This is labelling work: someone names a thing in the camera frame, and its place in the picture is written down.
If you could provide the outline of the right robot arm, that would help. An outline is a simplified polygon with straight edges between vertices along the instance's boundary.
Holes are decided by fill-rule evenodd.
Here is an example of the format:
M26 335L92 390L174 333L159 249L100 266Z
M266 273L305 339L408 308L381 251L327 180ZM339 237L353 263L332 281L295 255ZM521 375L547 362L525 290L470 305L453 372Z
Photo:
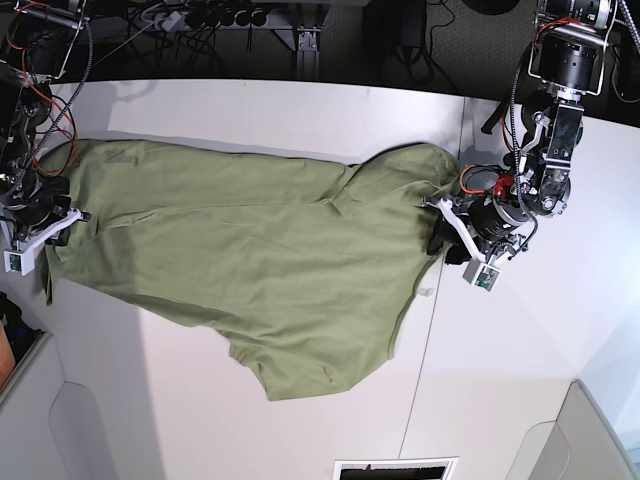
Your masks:
M51 83L87 31L90 1L17 1L1 37L1 225L12 247L69 212L64 171L77 154L68 101Z

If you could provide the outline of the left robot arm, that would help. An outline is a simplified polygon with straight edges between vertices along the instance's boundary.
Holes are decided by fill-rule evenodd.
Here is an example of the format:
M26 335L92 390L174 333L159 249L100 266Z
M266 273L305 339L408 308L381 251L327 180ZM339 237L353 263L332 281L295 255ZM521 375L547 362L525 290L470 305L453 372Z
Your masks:
M508 151L500 165L464 167L444 199L426 199L439 212L428 254L449 246L449 264L494 266L528 249L525 225L565 210L584 129L581 100L602 90L617 21L634 25L624 1L539 2L510 93L482 127L488 134L499 125Z

